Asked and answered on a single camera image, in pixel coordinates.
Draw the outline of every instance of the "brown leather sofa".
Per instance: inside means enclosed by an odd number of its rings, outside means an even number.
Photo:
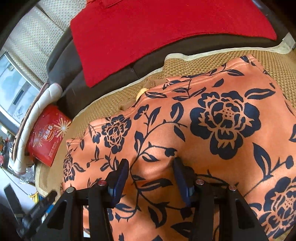
[[[142,57],[120,71],[108,76],[92,88],[89,88],[85,83],[80,58],[73,43],[71,30],[68,28],[47,62],[50,84],[56,82],[63,88],[63,95],[57,103],[59,109],[68,117],[74,118],[94,100],[162,67],[165,57],[170,53],[193,55],[224,48],[273,47],[278,45],[286,36],[288,30],[260,0],[253,1],[272,24],[277,34],[276,41],[261,37],[243,37],[229,34],[199,35],[186,38],[166,45]]]

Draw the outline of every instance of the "beige dotted curtain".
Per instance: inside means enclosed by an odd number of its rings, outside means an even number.
[[[4,50],[33,83],[41,87],[48,79],[47,60],[85,0],[41,0],[16,25]]]

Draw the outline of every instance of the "metal screw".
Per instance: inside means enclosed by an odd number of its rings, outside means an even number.
[[[231,191],[236,191],[237,190],[237,187],[235,185],[229,185],[229,190]]]
[[[107,182],[105,181],[105,180],[100,180],[99,182],[98,182],[98,185],[99,186],[105,186],[107,184]]]
[[[71,193],[73,191],[74,191],[74,187],[69,187],[69,188],[66,189],[66,192],[67,193]]]
[[[197,185],[204,185],[205,181],[204,181],[203,179],[197,179],[197,180],[195,181],[195,183],[196,183]]]

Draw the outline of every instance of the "white piping edge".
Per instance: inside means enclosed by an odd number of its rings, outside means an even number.
[[[274,53],[279,53],[279,54],[288,54],[289,52],[291,52],[291,50],[293,49],[293,47],[295,46],[295,40],[293,39],[292,35],[290,33],[287,33],[287,35],[283,38],[283,41],[274,47],[270,47],[270,48],[262,48],[262,47],[242,47],[242,48],[228,48],[228,49],[220,49],[220,50],[214,50],[214,51],[210,51],[210,52],[205,52],[205,53],[199,53],[199,54],[194,54],[194,55],[184,55],[181,53],[171,53],[168,54],[165,58],[165,61],[171,58],[180,58],[183,59],[184,61],[190,61],[190,60],[194,60],[194,59],[198,59],[201,57],[205,57],[205,56],[210,56],[210,55],[214,55],[214,54],[218,54],[218,53],[227,53],[227,52],[231,52],[231,51],[241,51],[241,50],[260,50],[260,51],[269,51],[269,52],[274,52]],[[152,71],[151,73],[147,74],[146,76],[144,76],[143,78],[136,80],[135,82],[132,82],[130,84],[128,84],[127,86],[124,86],[122,88],[119,88],[117,90],[114,90],[108,94],[105,94],[103,96],[101,96],[100,98],[94,100],[91,104],[89,104],[87,107],[85,107],[84,109],[82,109],[73,119],[73,121],[75,120],[75,118],[79,115],[81,115],[90,105],[92,105],[94,102],[98,101],[99,99],[102,99],[108,95],[114,94],[118,91],[121,91],[127,87],[133,86],[139,82],[141,82],[142,80],[144,80],[145,78],[147,78],[148,76],[161,72],[163,70],[163,67],[156,69],[154,71]]]

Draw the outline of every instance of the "orange floral fabric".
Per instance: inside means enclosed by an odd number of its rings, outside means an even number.
[[[174,179],[180,157],[196,177],[235,185],[270,240],[294,225],[295,110],[252,56],[171,77],[129,109],[69,140],[63,189],[91,187],[129,161],[123,197],[108,209],[114,240],[188,240],[193,208]],[[84,228],[88,229],[87,207]],[[214,239],[218,238],[218,210]]]

